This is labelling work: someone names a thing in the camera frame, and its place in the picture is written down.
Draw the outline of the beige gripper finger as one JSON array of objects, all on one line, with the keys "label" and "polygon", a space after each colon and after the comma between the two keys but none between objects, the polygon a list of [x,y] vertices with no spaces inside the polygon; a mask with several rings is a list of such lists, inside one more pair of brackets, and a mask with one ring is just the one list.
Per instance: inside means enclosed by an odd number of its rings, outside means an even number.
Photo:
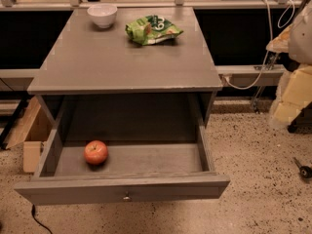
[{"label": "beige gripper finger", "polygon": [[312,66],[301,64],[280,78],[276,98],[269,111],[269,125],[285,128],[312,102]]},{"label": "beige gripper finger", "polygon": [[266,50],[273,53],[287,53],[289,51],[289,39],[292,27],[287,26],[277,37],[271,40]]}]

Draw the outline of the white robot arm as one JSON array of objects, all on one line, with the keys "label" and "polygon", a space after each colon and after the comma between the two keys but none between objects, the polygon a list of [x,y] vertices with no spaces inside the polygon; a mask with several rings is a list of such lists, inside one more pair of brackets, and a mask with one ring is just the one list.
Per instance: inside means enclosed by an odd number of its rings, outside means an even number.
[{"label": "white robot arm", "polygon": [[285,54],[298,63],[296,70],[283,73],[269,111],[270,126],[283,129],[312,102],[311,13],[303,9],[291,25],[267,44],[266,49]]}]

